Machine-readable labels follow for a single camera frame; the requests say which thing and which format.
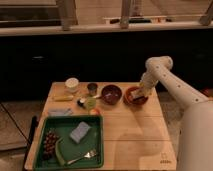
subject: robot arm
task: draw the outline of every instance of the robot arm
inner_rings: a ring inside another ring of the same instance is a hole
[[[172,59],[153,57],[146,61],[142,86],[132,96],[148,96],[160,81],[184,109],[177,171],[213,170],[213,102],[172,74]]]

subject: fork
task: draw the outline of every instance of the fork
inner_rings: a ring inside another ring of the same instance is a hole
[[[98,154],[98,153],[97,153],[96,149],[92,149],[92,150],[88,151],[88,152],[87,152],[85,155],[83,155],[83,156],[80,156],[80,157],[78,157],[78,158],[76,158],[76,159],[73,159],[73,160],[69,160],[69,161],[67,162],[67,164],[70,165],[70,164],[75,163],[76,161],[78,161],[78,160],[80,160],[80,159],[83,159],[83,158],[88,158],[88,159],[90,159],[90,158],[96,156],[97,154]]]

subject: small cup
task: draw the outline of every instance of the small cup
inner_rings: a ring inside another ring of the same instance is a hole
[[[77,78],[69,78],[65,82],[65,86],[67,87],[70,93],[75,93],[78,91],[79,81]]]
[[[90,96],[95,96],[97,94],[98,85],[96,83],[89,83],[87,89]]]

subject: brown bowl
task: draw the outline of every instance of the brown bowl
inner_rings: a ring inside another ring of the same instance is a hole
[[[138,88],[139,87],[134,86],[134,87],[128,88],[125,91],[123,100],[127,105],[143,105],[148,100],[148,97],[141,97],[141,98],[133,100],[131,92],[134,90],[137,90]]]
[[[122,91],[116,85],[107,85],[101,91],[101,98],[107,104],[115,105],[121,98]]]

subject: banana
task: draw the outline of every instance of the banana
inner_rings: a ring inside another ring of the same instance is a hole
[[[60,152],[60,148],[59,148],[59,143],[62,141],[62,138],[58,139],[55,143],[55,155],[58,159],[58,162],[61,166],[64,166],[66,164],[66,161],[64,160],[61,152]]]

